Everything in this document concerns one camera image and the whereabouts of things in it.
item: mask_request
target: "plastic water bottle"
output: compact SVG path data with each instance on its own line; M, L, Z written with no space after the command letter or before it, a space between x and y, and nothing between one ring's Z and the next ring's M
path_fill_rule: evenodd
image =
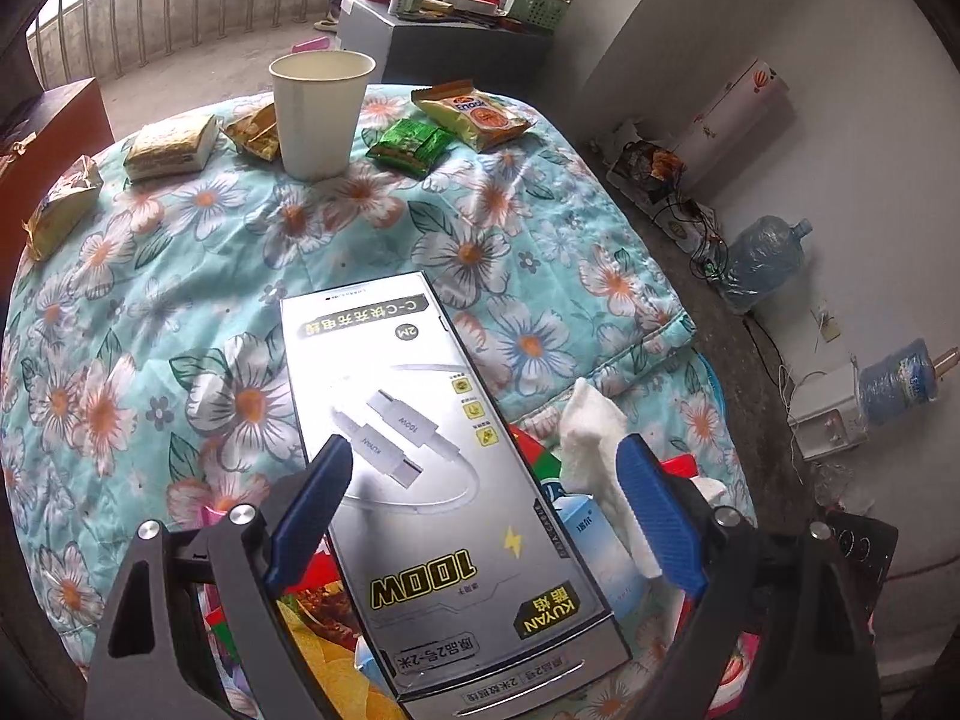
M803 267L800 238L813 229L802 218L790 226L780 217L760 217L728 250L720 293L735 314L746 314Z
M937 380L960 361L956 346L930 359L923 338L860 372L860 405L871 425L882 425L937 396Z

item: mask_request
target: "blue gripper pad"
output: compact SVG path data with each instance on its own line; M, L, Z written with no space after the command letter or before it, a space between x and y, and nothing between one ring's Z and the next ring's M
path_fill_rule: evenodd
M616 447L616 479L666 578L694 598L707 587L700 534L671 493L659 460L638 435Z
M347 492L353 452L343 436L331 436L305 472L306 480L270 542L270 565L263 578L267 593L280 597L304 576L317 545Z

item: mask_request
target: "cup rim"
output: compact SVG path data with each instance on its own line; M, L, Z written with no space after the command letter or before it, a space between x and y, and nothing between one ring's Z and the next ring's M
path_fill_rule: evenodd
M334 50L336 50L336 52L339 52L339 53L349 53L350 55L353 55L353 56L360 56L363 59L366 59L368 60L368 62L370 62L370 67L366 70L360 71L360 73L354 74L353 76L344 76L342 77L342 79L305 79L302 76L292 76L291 74L278 73L276 70L274 70L274 66L277 64L277 62L282 62L283 60L291 56L304 56L304 55L308 55L309 53L330 53L330 49L321 49L321 50L314 50L313 52L285 53L285 55L279 56L277 57L277 59L272 61L270 65L267 67L267 70L270 71L270 75L273 76L275 79L284 79L286 81L301 81L302 83L340 83L342 81L353 81L355 79L361 79L363 76L368 76L374 70L376 70L376 60L372 56L365 55L364 53L361 53L361 52L345 52L344 50L341 50L341 49L334 49Z

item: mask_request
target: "dark gray floor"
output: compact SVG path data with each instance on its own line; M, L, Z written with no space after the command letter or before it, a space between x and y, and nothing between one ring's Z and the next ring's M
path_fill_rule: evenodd
M810 483L801 485L790 467L790 430L784 404L763 367L765 360L776 378L776 349L752 327L763 353L761 360L740 318L731 314L709 284L690 271L688 255L603 180L604 170L596 157L585 154L584 159L601 177L604 188L664 269L680 295L680 302L697 323L694 347L709 360L720 379L727 401L728 427L747 476L760 527L774 532L798 531L813 516L815 504ZM808 482L799 455L795 463Z

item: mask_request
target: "yellow lightning bolt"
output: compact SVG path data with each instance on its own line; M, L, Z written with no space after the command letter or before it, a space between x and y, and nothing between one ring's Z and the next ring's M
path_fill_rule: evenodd
M514 533L514 529L507 526L507 538L503 539L503 548L512 549L517 560L520 559L520 550L523 549L523 536Z

